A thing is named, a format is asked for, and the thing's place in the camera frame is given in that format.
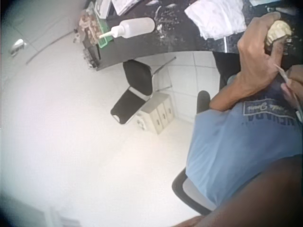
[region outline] drawer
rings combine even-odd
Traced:
[[[174,119],[175,115],[174,115],[174,109],[172,107],[170,97],[167,98],[163,103],[164,103],[167,119],[169,122],[171,122]]]
[[[157,107],[157,109],[158,109],[158,113],[159,113],[159,116],[160,116],[163,128],[165,128],[169,124],[169,121],[167,119],[167,115],[166,115],[166,111],[165,111],[164,105],[161,103]]]
[[[155,130],[159,134],[163,130],[163,125],[162,125],[162,122],[161,122],[161,119],[159,117],[157,109],[155,109],[154,111],[152,111],[150,113],[150,116],[151,116],[151,121],[152,121],[152,123],[153,123],[153,125],[155,127]]]

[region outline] black office chair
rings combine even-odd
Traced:
[[[126,79],[129,84],[128,89],[120,97],[111,109],[111,115],[120,123],[126,124],[152,97],[154,92],[154,76],[167,64],[175,60],[176,57],[162,65],[152,73],[150,66],[135,60],[123,62]]]
[[[200,91],[197,97],[197,113],[209,109],[210,95],[207,91]],[[186,169],[176,177],[172,183],[174,193],[188,206],[203,216],[212,212],[216,206],[211,203],[199,190],[194,186],[186,175]]]

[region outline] desk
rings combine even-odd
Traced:
[[[106,47],[99,50],[101,59],[98,58],[96,46],[92,46],[87,39],[83,44],[88,48],[93,59],[98,63],[97,70],[115,65],[130,59],[144,57],[166,52],[179,51],[213,51],[238,53],[237,42],[242,33],[234,34],[225,39],[205,40],[200,36],[197,26],[187,17],[184,10],[194,0],[165,0],[162,5],[176,4],[176,7],[168,9],[161,7],[156,11],[159,4],[146,6],[151,0],[143,0],[132,8],[126,15],[115,16],[107,19],[107,24],[111,28],[119,25],[122,20],[151,17],[155,19],[156,29],[152,33],[140,35],[128,39],[122,37],[109,42]],[[249,0],[243,0],[243,14],[248,25],[254,17],[260,17],[267,13],[267,7],[281,6],[281,2],[253,7]],[[302,62],[302,28],[298,23],[298,18],[287,14],[282,14],[282,20],[286,21],[291,28],[294,28],[293,43],[287,46],[286,52],[294,55]],[[157,26],[162,24],[161,32]]]

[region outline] white cloth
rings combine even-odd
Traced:
[[[221,39],[246,30],[242,0],[198,0],[185,13],[204,39]]]

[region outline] white drawer unit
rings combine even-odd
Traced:
[[[137,113],[136,117],[137,123],[142,129],[160,134],[174,119],[170,96],[160,92],[153,93],[152,98]]]

